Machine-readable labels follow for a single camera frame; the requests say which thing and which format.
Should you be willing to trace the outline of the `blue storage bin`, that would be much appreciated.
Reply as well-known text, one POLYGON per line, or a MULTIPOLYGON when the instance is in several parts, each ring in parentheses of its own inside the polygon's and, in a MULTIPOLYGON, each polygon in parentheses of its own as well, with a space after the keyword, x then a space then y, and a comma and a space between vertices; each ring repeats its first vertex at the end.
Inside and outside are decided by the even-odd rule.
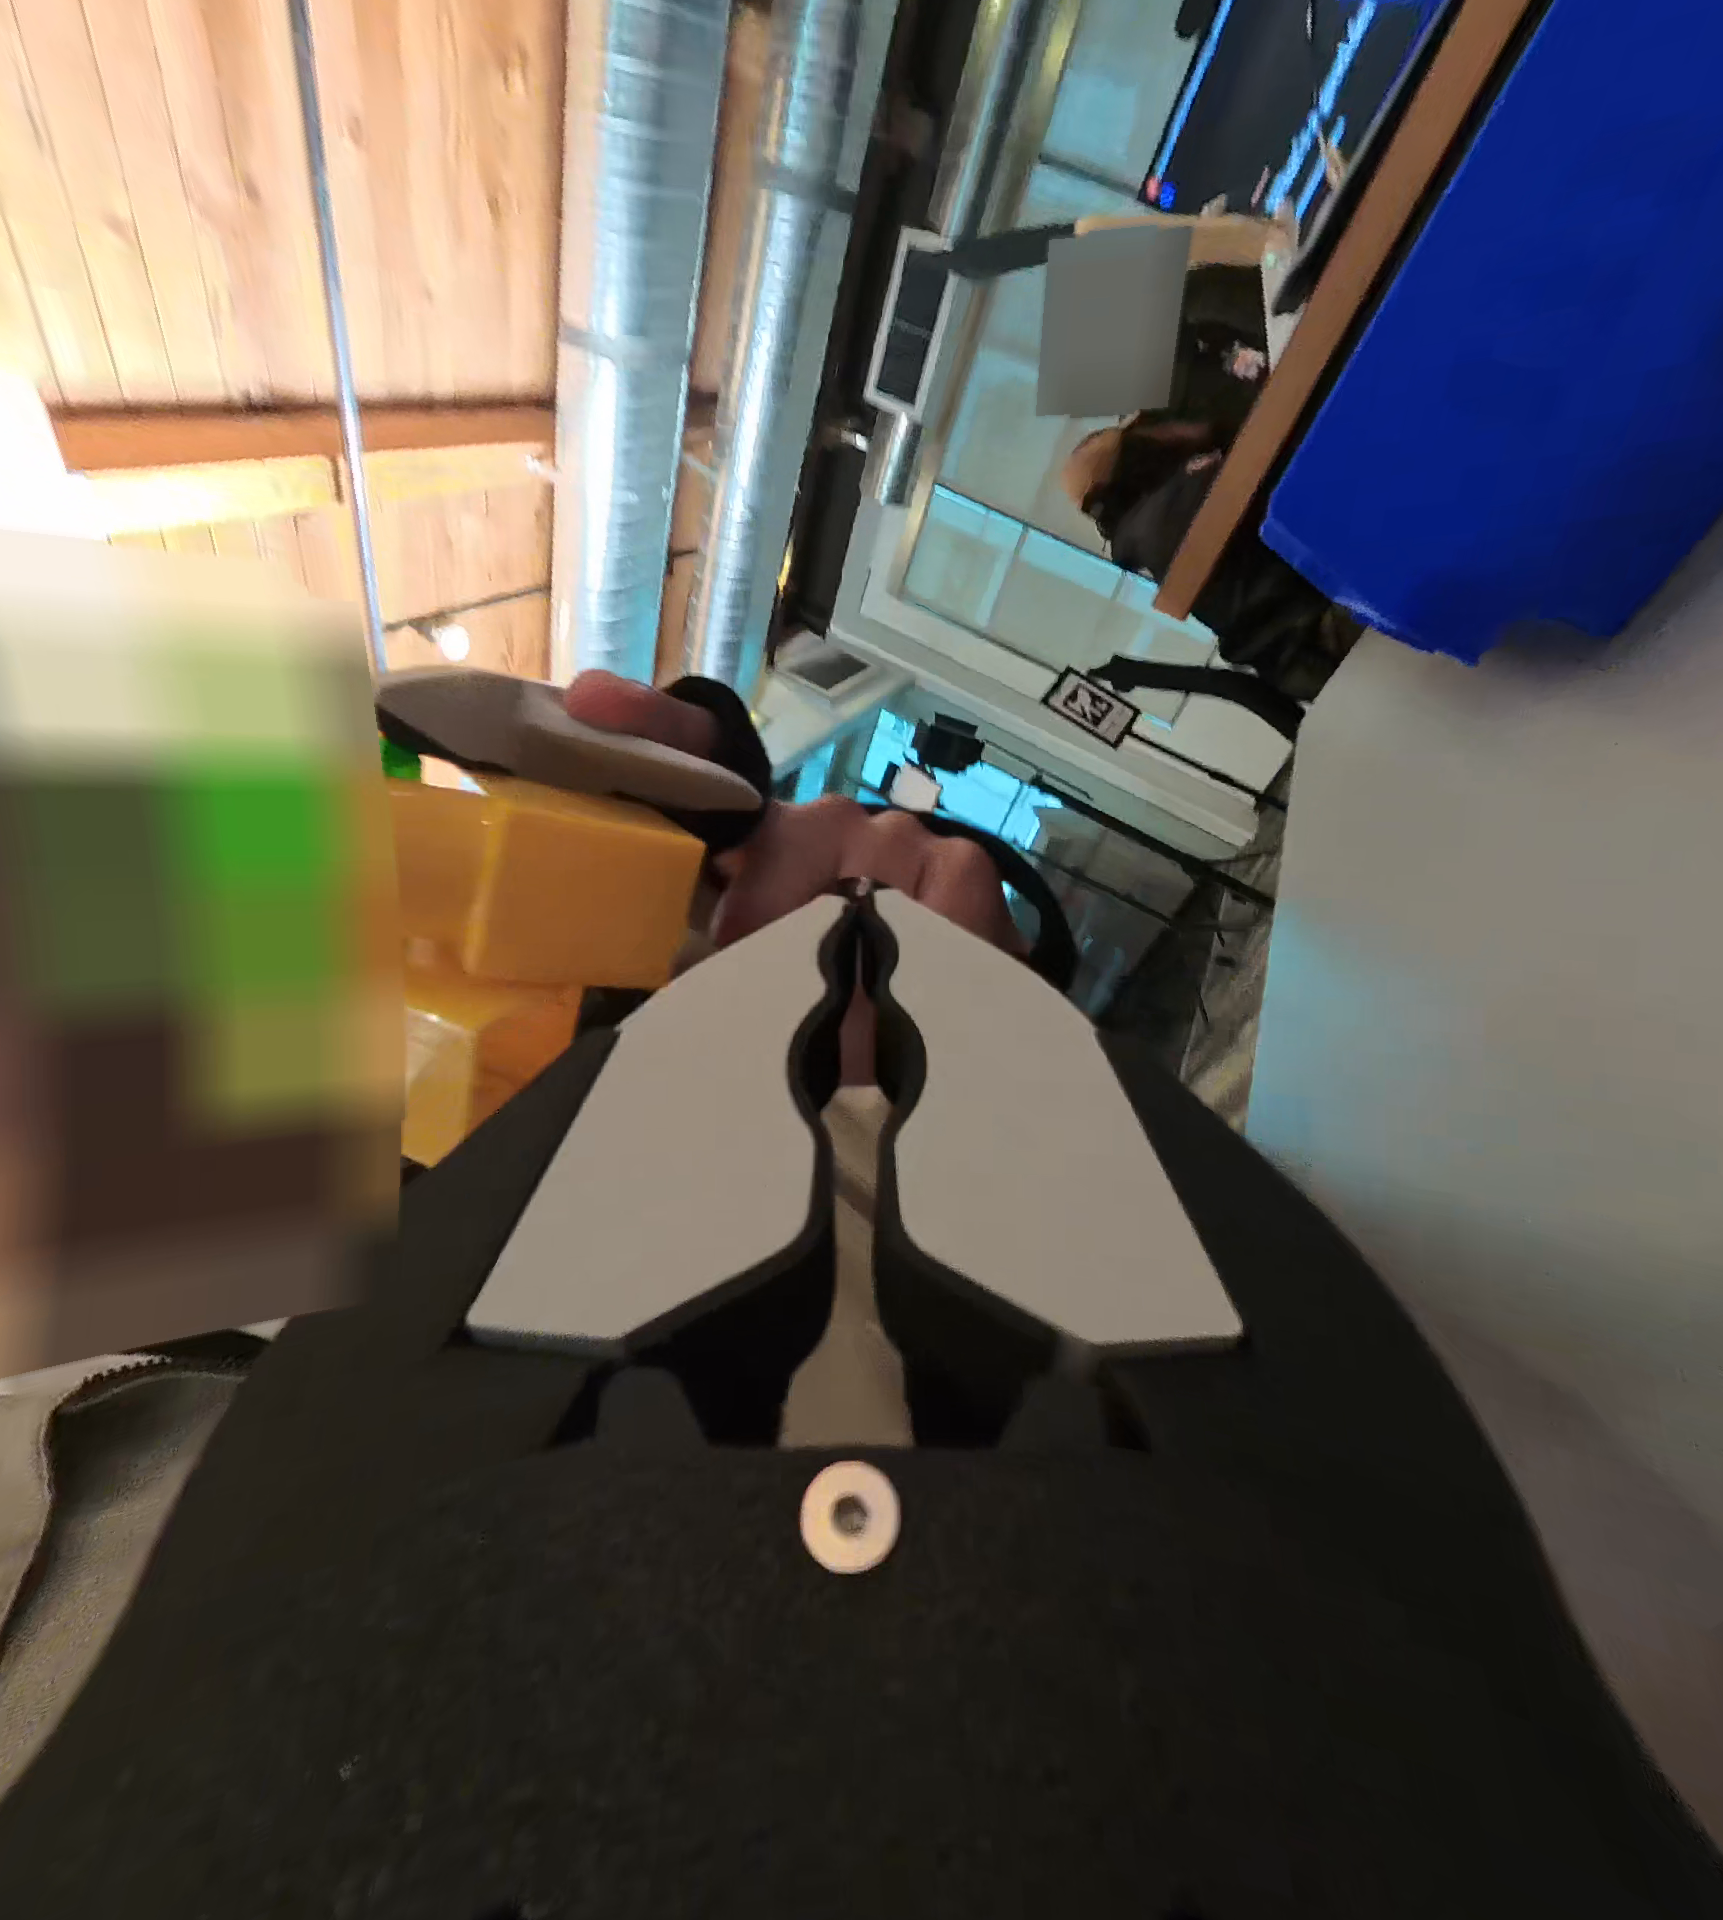
POLYGON ((1555 1, 1259 523, 1365 627, 1613 639, 1723 513, 1723 1, 1555 1))

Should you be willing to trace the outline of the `orange mega block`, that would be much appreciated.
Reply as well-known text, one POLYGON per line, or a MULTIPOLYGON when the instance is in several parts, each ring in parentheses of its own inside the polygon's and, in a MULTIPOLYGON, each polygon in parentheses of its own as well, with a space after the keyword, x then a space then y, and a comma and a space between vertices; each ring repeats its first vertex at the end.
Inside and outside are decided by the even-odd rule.
POLYGON ((578 1035, 586 992, 408 967, 400 1149, 440 1164, 578 1035))
POLYGON ((704 841, 634 801, 548 783, 386 780, 408 959, 536 989, 656 992, 704 841))

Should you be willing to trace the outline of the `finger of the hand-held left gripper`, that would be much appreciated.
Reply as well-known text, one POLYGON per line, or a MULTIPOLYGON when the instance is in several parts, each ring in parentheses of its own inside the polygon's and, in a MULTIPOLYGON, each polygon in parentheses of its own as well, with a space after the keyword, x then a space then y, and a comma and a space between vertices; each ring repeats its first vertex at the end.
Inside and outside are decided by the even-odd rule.
POLYGON ((384 740, 488 778, 646 806, 736 850, 774 797, 774 766, 740 693, 686 675, 592 673, 570 687, 464 665, 406 668, 376 687, 384 740))

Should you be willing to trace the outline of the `silver ventilation duct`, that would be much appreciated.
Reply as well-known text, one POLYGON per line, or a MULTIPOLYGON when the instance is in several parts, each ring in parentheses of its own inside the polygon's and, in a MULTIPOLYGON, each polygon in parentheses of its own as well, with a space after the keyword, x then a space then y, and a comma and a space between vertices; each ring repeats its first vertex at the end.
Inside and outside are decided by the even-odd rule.
POLYGON ((752 696, 808 448, 848 245, 856 98, 870 5, 778 4, 736 264, 712 494, 684 624, 684 668, 752 696))
POLYGON ((654 675, 730 1, 572 1, 550 661, 654 675))

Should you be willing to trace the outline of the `dark display screen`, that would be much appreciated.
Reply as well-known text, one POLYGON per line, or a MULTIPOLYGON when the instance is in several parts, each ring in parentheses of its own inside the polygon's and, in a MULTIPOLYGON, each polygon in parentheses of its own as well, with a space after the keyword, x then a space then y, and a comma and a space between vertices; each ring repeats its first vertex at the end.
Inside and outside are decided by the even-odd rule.
POLYGON ((1179 4, 1191 56, 1139 201, 1305 227, 1447 22, 1447 1, 1179 4))

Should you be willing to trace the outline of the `black and white marker sign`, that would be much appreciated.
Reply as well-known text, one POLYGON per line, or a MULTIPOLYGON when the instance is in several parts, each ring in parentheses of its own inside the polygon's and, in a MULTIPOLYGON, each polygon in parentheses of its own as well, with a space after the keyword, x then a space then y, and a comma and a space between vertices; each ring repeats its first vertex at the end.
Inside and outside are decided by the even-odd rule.
POLYGON ((1059 669, 1039 704, 1109 751, 1121 747, 1141 717, 1141 707, 1117 685, 1075 665, 1059 669))

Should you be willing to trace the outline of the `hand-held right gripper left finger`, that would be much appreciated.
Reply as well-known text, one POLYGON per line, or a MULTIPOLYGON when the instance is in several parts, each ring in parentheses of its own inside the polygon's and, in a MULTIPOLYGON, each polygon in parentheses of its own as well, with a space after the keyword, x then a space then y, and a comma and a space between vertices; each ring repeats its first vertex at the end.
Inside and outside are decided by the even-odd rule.
POLYGON ((812 1245, 856 908, 838 892, 810 900, 620 1021, 468 1307, 472 1337, 640 1353, 812 1245))

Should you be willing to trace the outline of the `person's left hand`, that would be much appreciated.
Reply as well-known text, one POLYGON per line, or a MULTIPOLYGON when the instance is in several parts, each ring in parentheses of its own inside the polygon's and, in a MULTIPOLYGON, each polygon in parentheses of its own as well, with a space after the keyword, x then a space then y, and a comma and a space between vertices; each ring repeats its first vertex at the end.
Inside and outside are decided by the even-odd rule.
MULTIPOLYGON (((706 677, 668 687, 588 669, 564 692, 580 722, 712 760, 760 785, 770 769, 736 692, 706 677)), ((712 859, 716 908, 708 933, 728 948, 842 882, 888 886, 1019 957, 1025 940, 995 861, 977 844, 935 834, 906 811, 870 811, 832 795, 774 801, 760 824, 712 859)))

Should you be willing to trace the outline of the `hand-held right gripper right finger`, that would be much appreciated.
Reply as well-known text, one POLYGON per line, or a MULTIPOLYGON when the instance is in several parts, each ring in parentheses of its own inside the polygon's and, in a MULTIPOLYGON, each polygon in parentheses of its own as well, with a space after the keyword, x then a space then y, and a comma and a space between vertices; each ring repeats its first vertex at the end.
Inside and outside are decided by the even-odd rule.
POLYGON ((1215 1352, 1241 1315, 1089 1021, 1037 972, 892 890, 874 967, 874 1289, 919 1374, 1089 1376, 1215 1352))

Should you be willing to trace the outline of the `person's beige jacket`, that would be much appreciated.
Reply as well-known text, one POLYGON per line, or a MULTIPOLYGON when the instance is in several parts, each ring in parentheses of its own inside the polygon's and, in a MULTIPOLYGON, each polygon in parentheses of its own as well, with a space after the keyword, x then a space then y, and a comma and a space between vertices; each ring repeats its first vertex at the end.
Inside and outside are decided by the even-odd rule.
POLYGON ((52 1738, 282 1319, 0 1378, 0 1802, 52 1738))

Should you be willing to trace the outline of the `wooden table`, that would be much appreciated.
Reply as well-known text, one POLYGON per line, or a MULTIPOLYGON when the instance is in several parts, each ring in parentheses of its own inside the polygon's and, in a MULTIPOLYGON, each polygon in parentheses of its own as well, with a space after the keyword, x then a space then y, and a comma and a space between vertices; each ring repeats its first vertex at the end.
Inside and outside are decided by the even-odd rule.
POLYGON ((1433 60, 1411 83, 1377 165, 1353 190, 1351 218, 1307 288, 1299 326, 1161 578, 1157 611, 1189 615, 1233 539, 1257 529, 1273 486, 1543 11, 1545 4, 1531 1, 1449 5, 1433 60))

